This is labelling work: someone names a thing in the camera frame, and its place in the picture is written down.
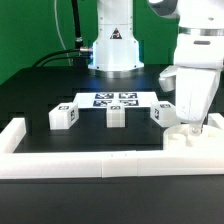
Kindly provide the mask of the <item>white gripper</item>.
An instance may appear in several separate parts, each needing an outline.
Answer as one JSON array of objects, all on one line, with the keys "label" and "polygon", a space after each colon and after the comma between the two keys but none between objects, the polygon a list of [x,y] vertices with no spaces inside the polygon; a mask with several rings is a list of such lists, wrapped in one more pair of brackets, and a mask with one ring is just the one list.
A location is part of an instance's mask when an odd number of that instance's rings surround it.
[{"label": "white gripper", "polygon": [[220,82],[220,70],[168,66],[159,75],[164,92],[175,91],[176,115],[199,136]]}]

